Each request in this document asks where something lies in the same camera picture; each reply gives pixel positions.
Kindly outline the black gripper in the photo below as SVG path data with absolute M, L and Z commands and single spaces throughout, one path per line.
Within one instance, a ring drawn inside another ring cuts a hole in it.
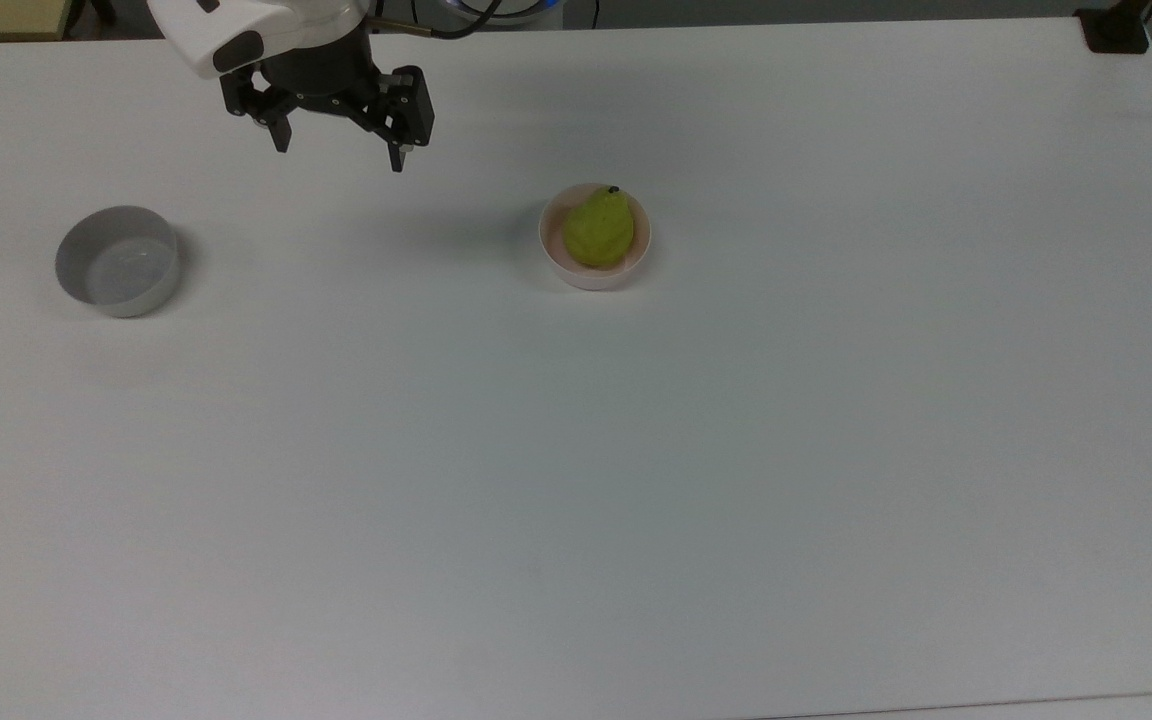
M 238 35 L 220 46 L 225 108 L 251 118 L 270 132 L 278 152 L 291 146 L 291 111 L 346 118 L 388 146 L 391 169 L 401 173 L 416 147 L 429 146 L 435 113 L 419 67 L 384 73 L 366 35 L 348 35 L 316 47 L 259 58 L 259 35 Z

